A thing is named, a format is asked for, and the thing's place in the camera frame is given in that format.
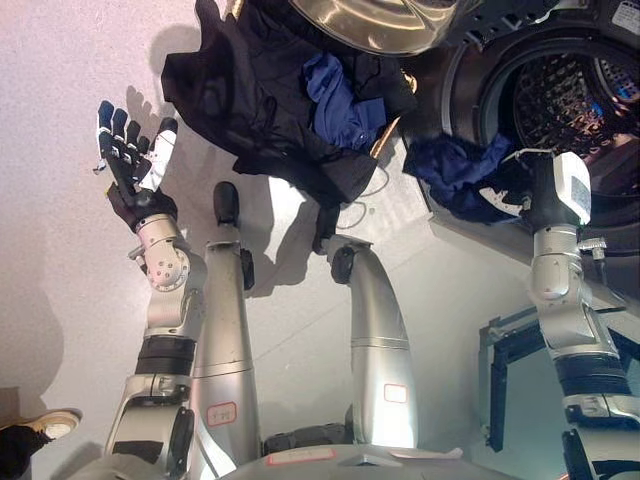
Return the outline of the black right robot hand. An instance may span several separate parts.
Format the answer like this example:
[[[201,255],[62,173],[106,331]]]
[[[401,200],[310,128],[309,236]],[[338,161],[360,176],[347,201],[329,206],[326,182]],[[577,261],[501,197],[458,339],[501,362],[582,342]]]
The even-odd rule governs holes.
[[[519,163],[529,172],[526,189],[496,190],[489,186],[480,196],[497,210],[523,218],[534,231],[555,225],[581,228],[591,220],[591,177],[584,160],[568,151],[555,154],[549,149],[518,150],[501,163]]]

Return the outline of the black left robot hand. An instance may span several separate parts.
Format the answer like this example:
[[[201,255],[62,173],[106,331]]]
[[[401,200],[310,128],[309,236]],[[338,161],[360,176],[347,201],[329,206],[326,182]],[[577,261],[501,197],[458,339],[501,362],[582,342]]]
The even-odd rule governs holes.
[[[163,118],[154,139],[140,132],[140,124],[125,110],[107,100],[100,103],[96,132],[100,159],[94,171],[111,172],[106,197],[132,231],[150,216],[176,218],[178,212],[174,200],[161,190],[177,140],[177,120]]]

